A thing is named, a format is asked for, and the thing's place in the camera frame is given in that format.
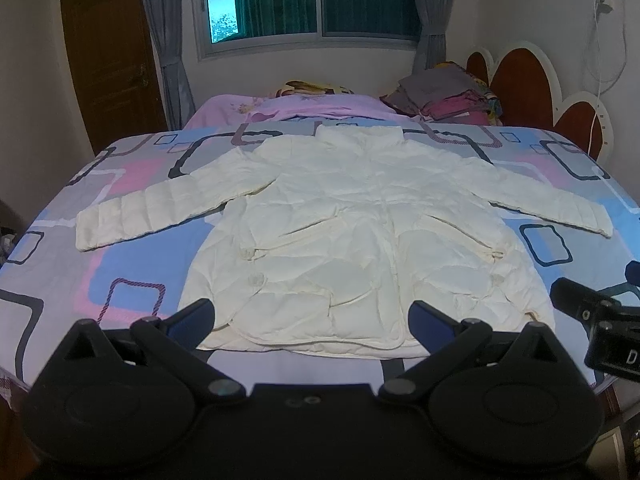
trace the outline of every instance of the geometric pattern bedsheet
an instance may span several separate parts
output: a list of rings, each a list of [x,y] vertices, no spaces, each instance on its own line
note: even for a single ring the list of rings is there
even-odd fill
[[[97,319],[122,328],[149,314],[176,311],[187,270],[219,212],[87,253],[75,247],[76,214],[91,204],[187,174],[234,146],[252,150],[282,134],[313,135],[319,124],[394,124],[363,118],[220,126],[119,140],[83,168],[33,222],[0,269],[0,390],[8,378],[33,383],[71,324]],[[524,242],[547,288],[565,276],[640,306],[625,266],[640,259],[640,208],[604,170],[558,134],[533,128],[415,123],[399,119],[406,138],[532,176],[601,203],[611,239],[500,209]],[[556,333],[588,381],[610,378],[583,364],[588,340],[575,320],[555,312]],[[418,360],[324,358],[288,351],[215,351],[209,363],[251,388],[257,382],[370,383],[373,388]]]

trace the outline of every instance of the wooden door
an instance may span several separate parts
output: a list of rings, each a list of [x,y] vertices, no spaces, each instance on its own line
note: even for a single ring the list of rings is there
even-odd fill
[[[142,0],[62,0],[71,75],[94,152],[166,130]]]
[[[11,403],[14,404],[13,392]],[[20,416],[0,397],[0,478],[22,480],[37,466],[22,432]]]

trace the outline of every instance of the window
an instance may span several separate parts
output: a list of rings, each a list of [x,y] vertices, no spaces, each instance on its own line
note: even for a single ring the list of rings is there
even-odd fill
[[[193,0],[201,57],[283,43],[413,46],[414,0]]]

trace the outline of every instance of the tree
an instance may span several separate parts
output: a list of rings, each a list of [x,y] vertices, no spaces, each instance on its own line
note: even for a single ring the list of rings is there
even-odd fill
[[[222,14],[218,19],[211,20],[211,41],[213,43],[237,33],[238,22],[234,15]]]

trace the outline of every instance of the door handle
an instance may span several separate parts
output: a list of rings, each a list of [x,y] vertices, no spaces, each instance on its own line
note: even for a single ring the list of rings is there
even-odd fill
[[[129,80],[129,85],[140,86],[142,88],[146,88],[149,86],[149,78],[146,76],[146,65],[144,63],[140,65],[138,74],[136,74]]]

